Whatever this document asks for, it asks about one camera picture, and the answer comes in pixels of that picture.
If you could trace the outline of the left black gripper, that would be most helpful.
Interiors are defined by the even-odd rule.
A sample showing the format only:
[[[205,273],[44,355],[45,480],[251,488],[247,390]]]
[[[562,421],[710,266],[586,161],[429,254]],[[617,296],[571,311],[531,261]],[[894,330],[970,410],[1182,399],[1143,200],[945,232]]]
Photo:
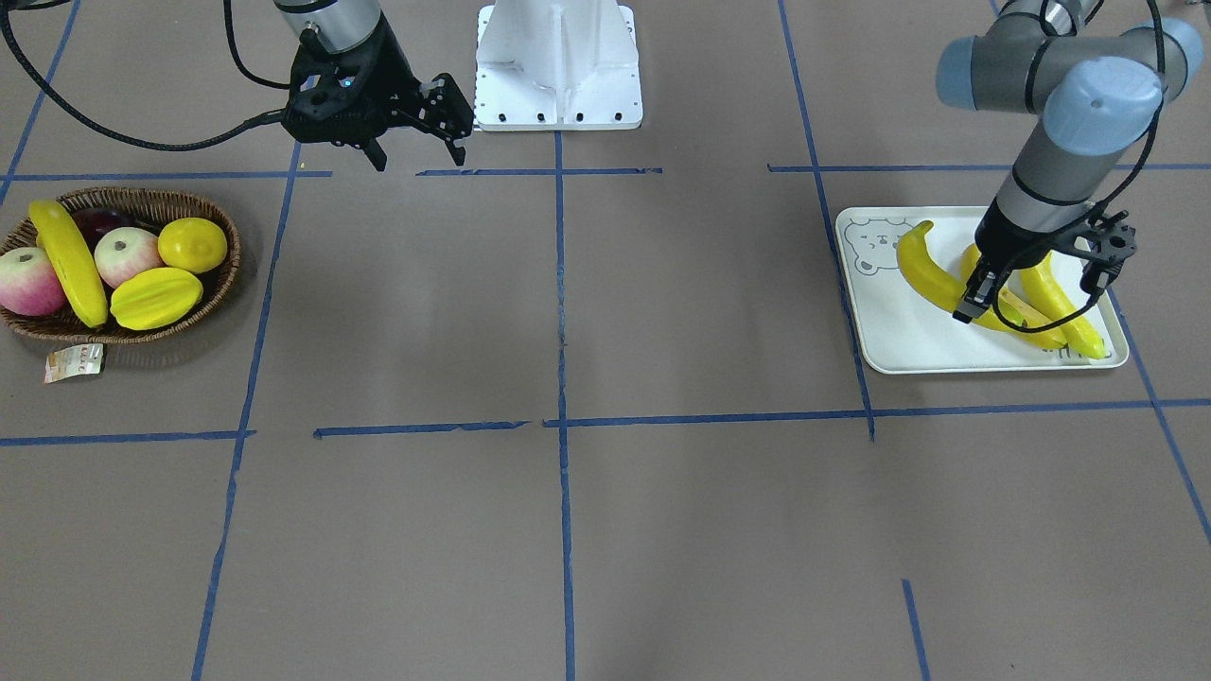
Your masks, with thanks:
[[[1087,225],[1089,202],[1051,205],[995,198],[974,233],[980,259],[962,288],[952,317],[960,324],[1003,324],[995,294],[1004,271],[1038,267],[1050,252],[1080,254],[1077,238]]]

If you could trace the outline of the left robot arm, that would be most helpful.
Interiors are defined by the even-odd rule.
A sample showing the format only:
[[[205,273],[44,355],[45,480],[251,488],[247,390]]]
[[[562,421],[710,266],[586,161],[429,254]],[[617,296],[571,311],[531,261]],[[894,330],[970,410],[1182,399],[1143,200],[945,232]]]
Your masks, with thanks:
[[[1084,261],[1080,285],[1094,299],[1136,252],[1125,214],[1109,216],[1094,195],[1129,147],[1153,139],[1205,44],[1194,25],[1159,15],[1117,36],[1085,36],[1091,17],[1091,1],[1009,1],[986,34],[939,57],[945,104],[1038,119],[974,230],[980,259],[949,305],[958,322],[983,316],[1012,271],[1051,252]]]

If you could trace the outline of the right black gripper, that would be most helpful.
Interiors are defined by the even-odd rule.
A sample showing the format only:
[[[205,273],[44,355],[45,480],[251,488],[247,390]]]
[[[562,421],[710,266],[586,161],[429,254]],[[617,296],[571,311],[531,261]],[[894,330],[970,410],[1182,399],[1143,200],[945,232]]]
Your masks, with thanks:
[[[449,73],[420,82],[385,19],[363,42],[329,52],[315,25],[304,27],[289,69],[285,130],[300,143],[358,145],[384,172],[388,154],[379,136],[389,128],[423,128],[446,144],[463,167],[474,133],[474,108]]]

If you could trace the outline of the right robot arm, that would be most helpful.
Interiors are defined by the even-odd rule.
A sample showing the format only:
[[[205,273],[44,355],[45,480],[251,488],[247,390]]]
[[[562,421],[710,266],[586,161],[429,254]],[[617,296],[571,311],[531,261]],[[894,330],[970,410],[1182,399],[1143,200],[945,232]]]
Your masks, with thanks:
[[[474,108],[449,73],[420,80],[377,1],[277,1],[298,48],[289,78],[271,81],[252,73],[239,56],[231,2],[223,2],[226,47],[243,78],[285,90],[287,102],[276,111],[259,113],[234,128],[203,141],[168,144],[134,138],[96,122],[54,90],[17,42],[13,12],[54,8],[56,1],[2,2],[2,40],[25,74],[62,111],[105,138],[154,151],[210,149],[254,128],[277,125],[299,144],[331,144],[357,149],[372,167],[384,171],[381,135],[413,128],[444,144],[450,161],[463,167],[465,142],[474,132]]]

